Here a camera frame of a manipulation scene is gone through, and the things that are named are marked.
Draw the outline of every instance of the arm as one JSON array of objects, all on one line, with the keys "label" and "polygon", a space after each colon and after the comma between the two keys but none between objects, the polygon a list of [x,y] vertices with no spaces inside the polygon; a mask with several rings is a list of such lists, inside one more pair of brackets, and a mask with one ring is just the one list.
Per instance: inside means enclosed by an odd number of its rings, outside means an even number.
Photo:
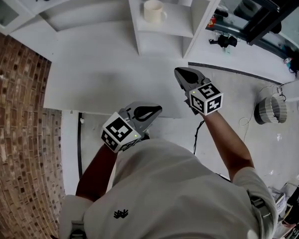
[{"label": "arm", "polygon": [[102,197],[106,192],[117,156],[117,153],[103,145],[85,170],[75,195],[93,202]]},{"label": "arm", "polygon": [[254,167],[249,150],[225,119],[218,113],[203,116],[230,180],[244,167]]}]

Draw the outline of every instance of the cable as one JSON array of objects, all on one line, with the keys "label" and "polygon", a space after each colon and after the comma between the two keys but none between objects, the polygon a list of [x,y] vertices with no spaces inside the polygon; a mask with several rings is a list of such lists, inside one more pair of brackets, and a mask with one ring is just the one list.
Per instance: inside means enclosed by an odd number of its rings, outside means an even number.
[{"label": "cable", "polygon": [[[255,111],[255,109],[256,109],[257,99],[258,99],[258,95],[260,94],[260,92],[261,92],[263,89],[272,88],[272,87],[277,87],[277,90],[278,90],[279,87],[282,86],[282,85],[283,85],[283,84],[281,84],[281,85],[279,85],[279,86],[278,86],[278,85],[271,85],[271,86],[269,86],[269,87],[263,87],[262,89],[259,90],[259,92],[258,92],[257,95],[256,95],[255,104],[254,104],[253,112],[252,112],[251,115],[250,115],[250,119],[248,119],[248,118],[246,118],[246,117],[243,117],[243,118],[240,118],[240,120],[238,121],[239,126],[242,126],[242,127],[247,126],[247,129],[246,129],[246,133],[245,133],[245,135],[244,135],[244,141],[243,141],[243,142],[245,142],[246,135],[247,135],[247,132],[248,132],[248,129],[249,129],[249,122],[251,121],[251,119],[252,119],[252,117],[253,117],[253,114],[254,114],[254,111]],[[247,123],[244,124],[244,125],[240,125],[240,121],[243,120],[243,119],[246,119],[246,120],[247,120]]]},{"label": "cable", "polygon": [[204,124],[204,122],[205,121],[203,120],[201,123],[199,123],[199,126],[197,127],[197,130],[196,130],[195,143],[194,143],[194,152],[193,152],[194,155],[195,155],[195,152],[196,152],[196,144],[197,144],[198,131],[199,131],[200,127]]}]

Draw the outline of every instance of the white cabinet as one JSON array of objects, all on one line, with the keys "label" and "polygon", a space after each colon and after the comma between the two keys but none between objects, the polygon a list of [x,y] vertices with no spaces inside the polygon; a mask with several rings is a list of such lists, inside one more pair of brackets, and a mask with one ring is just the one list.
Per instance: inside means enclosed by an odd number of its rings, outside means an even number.
[{"label": "white cabinet", "polygon": [[0,32],[7,35],[34,15],[18,0],[0,0]]}]

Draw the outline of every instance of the black cable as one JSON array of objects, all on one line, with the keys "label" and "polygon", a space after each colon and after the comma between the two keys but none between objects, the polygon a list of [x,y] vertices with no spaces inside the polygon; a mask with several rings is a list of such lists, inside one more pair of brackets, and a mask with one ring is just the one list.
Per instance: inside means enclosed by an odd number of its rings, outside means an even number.
[{"label": "black cable", "polygon": [[197,144],[198,131],[199,131],[201,125],[204,124],[204,122],[205,122],[205,121],[203,120],[201,123],[199,123],[199,126],[198,126],[198,128],[197,128],[197,130],[196,130],[196,134],[195,134],[195,143],[194,143],[194,152],[193,152],[194,155],[195,155],[195,152],[196,152],[196,144]]}]

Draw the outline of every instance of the gray floor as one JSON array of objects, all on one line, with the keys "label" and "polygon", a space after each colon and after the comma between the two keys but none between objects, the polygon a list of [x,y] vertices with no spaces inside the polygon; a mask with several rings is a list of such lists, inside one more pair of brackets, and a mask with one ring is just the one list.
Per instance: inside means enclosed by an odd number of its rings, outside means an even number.
[{"label": "gray floor", "polygon": [[[215,69],[197,69],[224,92],[220,113],[243,139],[247,127],[240,127],[239,119],[250,118],[256,94],[272,83]],[[270,95],[272,89],[264,89],[258,100]],[[245,140],[259,175],[268,186],[275,188],[282,188],[287,181],[299,183],[299,113],[296,103],[288,103],[287,106],[288,118],[284,124],[258,125],[252,118]],[[83,114],[83,117],[81,150],[84,171],[103,144],[100,130],[108,116]],[[150,128],[150,136],[166,139],[193,151],[194,135],[200,121],[201,117],[194,115],[185,119],[158,118]],[[198,134],[196,155],[212,171],[228,174],[205,125]]]}]

